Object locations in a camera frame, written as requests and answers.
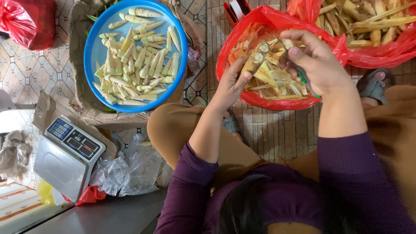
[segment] sleeve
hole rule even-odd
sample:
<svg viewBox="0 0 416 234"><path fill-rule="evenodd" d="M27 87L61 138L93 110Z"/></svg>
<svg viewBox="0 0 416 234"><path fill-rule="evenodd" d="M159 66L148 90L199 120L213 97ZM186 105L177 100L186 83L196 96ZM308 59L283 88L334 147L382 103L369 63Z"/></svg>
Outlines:
<svg viewBox="0 0 416 234"><path fill-rule="evenodd" d="M416 233L368 132L318 138L319 182L354 205L370 233Z"/></svg>
<svg viewBox="0 0 416 234"><path fill-rule="evenodd" d="M197 158L189 142L183 147L154 234L202 233L209 182L217 169L218 163Z"/></svg>

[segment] tape roll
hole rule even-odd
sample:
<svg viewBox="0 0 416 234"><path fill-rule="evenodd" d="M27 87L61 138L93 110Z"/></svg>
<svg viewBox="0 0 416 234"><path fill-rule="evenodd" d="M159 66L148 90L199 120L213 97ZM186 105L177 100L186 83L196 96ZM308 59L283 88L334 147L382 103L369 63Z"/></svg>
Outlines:
<svg viewBox="0 0 416 234"><path fill-rule="evenodd" d="M234 11L237 21L240 21L243 18L243 12L241 11L240 4L236 0L230 1L231 9Z"/></svg>

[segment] green leaf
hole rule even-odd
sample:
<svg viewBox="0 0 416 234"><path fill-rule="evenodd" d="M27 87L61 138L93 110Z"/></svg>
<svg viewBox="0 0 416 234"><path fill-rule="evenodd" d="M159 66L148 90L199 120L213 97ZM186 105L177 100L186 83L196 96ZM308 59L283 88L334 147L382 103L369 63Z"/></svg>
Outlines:
<svg viewBox="0 0 416 234"><path fill-rule="evenodd" d="M113 113L115 113L115 112L116 112L116 110L113 110L113 109L111 109L110 107L105 108L103 111L106 111L106 112L113 112Z"/></svg>
<svg viewBox="0 0 416 234"><path fill-rule="evenodd" d="M92 15L86 15L90 20L92 20L92 21L97 21L97 17L95 17L95 16L92 16Z"/></svg>

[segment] woman's left hand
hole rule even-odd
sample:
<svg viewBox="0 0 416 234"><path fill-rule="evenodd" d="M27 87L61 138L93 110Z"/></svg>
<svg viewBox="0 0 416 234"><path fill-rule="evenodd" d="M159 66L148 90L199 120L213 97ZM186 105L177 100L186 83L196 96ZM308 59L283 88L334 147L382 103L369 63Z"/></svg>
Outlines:
<svg viewBox="0 0 416 234"><path fill-rule="evenodd" d="M244 72L237 78L238 73L243 68L247 59L248 56L240 57L225 71L221 77L217 92L209 105L222 112L225 112L230 106L234 105L240 97L244 86L250 82L252 77L250 72Z"/></svg>

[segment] blue plastic tray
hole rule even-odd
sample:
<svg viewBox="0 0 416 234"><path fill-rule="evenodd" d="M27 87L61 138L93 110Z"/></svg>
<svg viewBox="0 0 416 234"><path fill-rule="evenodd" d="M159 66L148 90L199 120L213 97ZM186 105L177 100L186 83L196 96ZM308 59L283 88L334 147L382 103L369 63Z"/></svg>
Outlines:
<svg viewBox="0 0 416 234"><path fill-rule="evenodd" d="M116 37L116 40L119 41L120 37L126 37L127 33L133 23L127 22L121 27L118 27L114 30L110 30L108 28L108 25L113 22L120 21L121 18L119 17L119 13L129 13L129 8L142 8L146 10L151 10L154 12L158 12L163 17L150 17L147 18L149 20L157 20L161 21L164 20L165 23L161 26L154 29L157 33L164 33L164 37L166 37L166 33L168 30L168 27L170 25L174 25L176 28L176 35L178 36L179 43L181 45L181 52L179 53L179 70L178 75L176 76L176 79L173 83L168 84L165 86L167 89L166 92L163 92L161 94L158 94L158 99L156 101L149 101L145 100L144 102L147 104L145 106L123 106L119 104L111 105L109 104L98 92L98 90L94 87L92 84L93 81L99 83L98 77L94 76L94 73L97 71L95 62L98 61L100 65L103 65L106 60L107 55L107 47L105 47L102 42L101 38L98 37L98 35L105 33L105 32L120 32L121 35ZM138 27L140 24L133 24L133 28ZM142 46L140 41L136 41L136 45ZM168 54L169 57L172 57L172 54L174 52L178 52L175 45L172 42L172 52ZM163 4L152 1L152 0L123 0L121 2L118 2L108 8L106 11L102 13L102 15L98 18L98 20L93 24L91 31L88 34L87 42L85 45L85 51L84 51L84 69L85 69L85 75L87 77L88 84L94 94L100 99L101 102L103 102L108 107L121 111L121 112L127 112L127 113L136 113L136 112L142 112L151 110L157 106L159 106L161 103L166 101L168 97L172 95L172 93L175 91L181 80L183 79L183 75L185 73L186 69L186 63L188 60L188 43L186 41L186 35L183 30L183 27L179 20L172 14L172 12Z"/></svg>

